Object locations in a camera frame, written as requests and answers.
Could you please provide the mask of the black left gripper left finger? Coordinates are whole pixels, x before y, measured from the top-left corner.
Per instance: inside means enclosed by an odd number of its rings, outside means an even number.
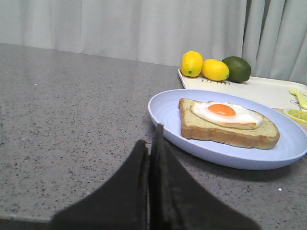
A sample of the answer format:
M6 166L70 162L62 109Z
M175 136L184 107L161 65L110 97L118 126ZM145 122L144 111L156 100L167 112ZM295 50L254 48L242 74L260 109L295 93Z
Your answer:
M92 194L57 213L51 230L145 230L149 154L138 140L118 171Z

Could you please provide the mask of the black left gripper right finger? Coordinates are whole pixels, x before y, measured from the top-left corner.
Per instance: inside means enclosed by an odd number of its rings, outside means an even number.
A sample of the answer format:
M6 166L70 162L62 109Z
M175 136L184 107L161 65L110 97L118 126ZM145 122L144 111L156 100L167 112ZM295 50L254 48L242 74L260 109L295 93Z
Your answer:
M252 219L211 195L174 156L158 124L149 171L152 230L258 230Z

